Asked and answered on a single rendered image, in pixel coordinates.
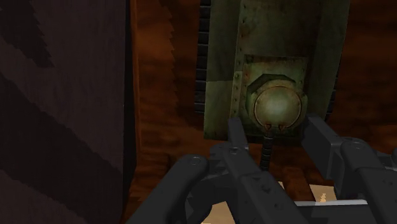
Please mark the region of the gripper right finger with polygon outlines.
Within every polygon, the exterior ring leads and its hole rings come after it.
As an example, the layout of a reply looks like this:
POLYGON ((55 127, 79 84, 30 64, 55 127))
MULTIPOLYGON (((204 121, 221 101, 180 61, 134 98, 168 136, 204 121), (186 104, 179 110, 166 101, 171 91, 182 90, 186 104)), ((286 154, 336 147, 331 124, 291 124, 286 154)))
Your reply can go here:
POLYGON ((365 141, 340 137, 319 116, 302 123, 301 145, 338 199, 364 196, 378 224, 397 224, 397 172, 386 168, 365 141))

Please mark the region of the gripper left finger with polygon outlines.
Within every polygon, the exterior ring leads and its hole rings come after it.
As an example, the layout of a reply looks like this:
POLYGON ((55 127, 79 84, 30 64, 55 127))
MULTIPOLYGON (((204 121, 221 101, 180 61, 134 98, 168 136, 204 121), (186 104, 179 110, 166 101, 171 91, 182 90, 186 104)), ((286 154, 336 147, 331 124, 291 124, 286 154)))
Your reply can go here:
POLYGON ((248 152, 240 118, 228 121, 228 140, 211 156, 182 156, 126 224, 201 224, 226 202, 236 224, 308 224, 297 205, 248 152))

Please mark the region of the green toy tank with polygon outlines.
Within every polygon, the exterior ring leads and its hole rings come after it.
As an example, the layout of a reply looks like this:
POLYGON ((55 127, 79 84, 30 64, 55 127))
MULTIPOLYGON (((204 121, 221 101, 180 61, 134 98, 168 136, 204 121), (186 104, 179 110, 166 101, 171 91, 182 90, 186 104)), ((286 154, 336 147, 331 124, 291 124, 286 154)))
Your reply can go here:
POLYGON ((350 0, 200 0, 195 111, 204 136, 224 140, 240 118, 261 143, 295 144, 306 114, 335 102, 350 0))

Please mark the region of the brown wooden table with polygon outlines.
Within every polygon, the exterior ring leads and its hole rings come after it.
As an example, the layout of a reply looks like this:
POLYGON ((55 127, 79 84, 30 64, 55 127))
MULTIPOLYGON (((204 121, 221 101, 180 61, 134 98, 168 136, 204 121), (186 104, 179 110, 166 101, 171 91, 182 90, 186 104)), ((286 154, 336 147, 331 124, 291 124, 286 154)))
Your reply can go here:
MULTIPOLYGON (((173 163, 207 155, 193 108, 200 0, 136 0, 141 146, 127 220, 173 163)), ((376 150, 397 148, 397 0, 351 0, 330 126, 376 150)))

